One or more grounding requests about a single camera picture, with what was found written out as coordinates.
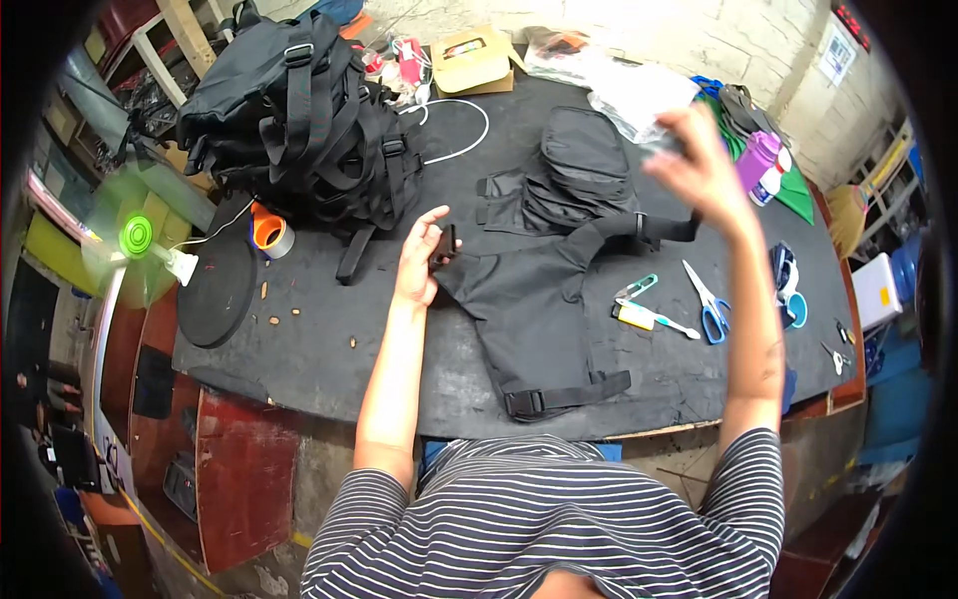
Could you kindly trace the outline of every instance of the plastic bag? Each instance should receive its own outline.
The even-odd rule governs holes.
[[[665,130],[655,123],[655,115],[689,105],[700,90],[689,78],[659,64],[607,57],[588,62],[589,103],[633,144],[662,139]]]
[[[582,32],[527,27],[523,33],[529,39],[523,60],[526,73],[533,77],[587,88],[588,65],[607,59],[603,49]]]

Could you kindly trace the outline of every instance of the blue scissors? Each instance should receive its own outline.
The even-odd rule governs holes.
[[[709,343],[712,345],[721,343],[725,340],[725,332],[729,330],[729,327],[728,320],[725,319],[725,314],[721,313],[719,305],[724,306],[728,310],[732,310],[732,307],[729,306],[725,300],[717,298],[712,291],[709,291],[709,289],[705,287],[696,272],[689,266],[689,263],[683,260],[682,264],[685,265],[685,271],[689,273],[689,278],[692,279],[692,284],[696,286],[696,290],[698,291],[698,297],[702,300],[702,330],[705,332],[705,336],[708,337]],[[712,328],[709,327],[710,320],[712,321]],[[712,335],[713,328],[718,331],[717,335]]]

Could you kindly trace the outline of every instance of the black backpack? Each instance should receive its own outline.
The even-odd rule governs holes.
[[[348,285],[375,230],[417,197],[422,159],[386,103],[395,94],[365,81],[360,51],[328,15],[278,23],[245,0],[223,26],[236,38],[177,115],[187,174],[206,170],[293,226],[350,239],[336,272]]]

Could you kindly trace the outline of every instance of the digital clock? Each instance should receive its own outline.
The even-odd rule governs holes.
[[[833,7],[833,11],[835,16],[838,17],[838,20],[842,22],[845,28],[848,29],[848,32],[852,34],[852,37],[855,38],[855,41],[861,44],[865,52],[871,53],[872,42],[868,39],[868,34],[862,31],[861,24],[852,16],[852,10],[844,4],[839,4]]]

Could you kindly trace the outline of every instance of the broom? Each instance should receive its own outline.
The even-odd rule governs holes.
[[[857,185],[840,185],[825,194],[825,201],[832,213],[832,244],[839,258],[848,258],[865,231],[865,198]]]

